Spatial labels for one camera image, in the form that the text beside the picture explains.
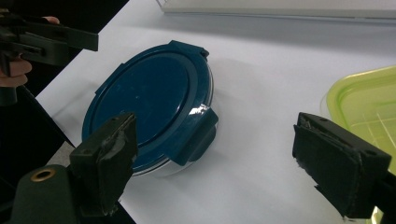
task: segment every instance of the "white surface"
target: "white surface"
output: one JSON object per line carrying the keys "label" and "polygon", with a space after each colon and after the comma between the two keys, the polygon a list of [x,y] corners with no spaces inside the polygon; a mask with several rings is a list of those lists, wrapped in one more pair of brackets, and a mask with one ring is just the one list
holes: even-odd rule
{"label": "white surface", "polygon": [[130,1],[37,97],[78,145],[94,92],[120,63],[170,40],[204,47],[215,80],[218,135],[195,164],[139,176],[121,203],[138,224],[344,223],[291,156],[300,111],[319,115],[339,78],[396,63],[387,25],[251,17],[163,15]]}
{"label": "white surface", "polygon": [[394,0],[157,0],[165,12],[396,18]]}

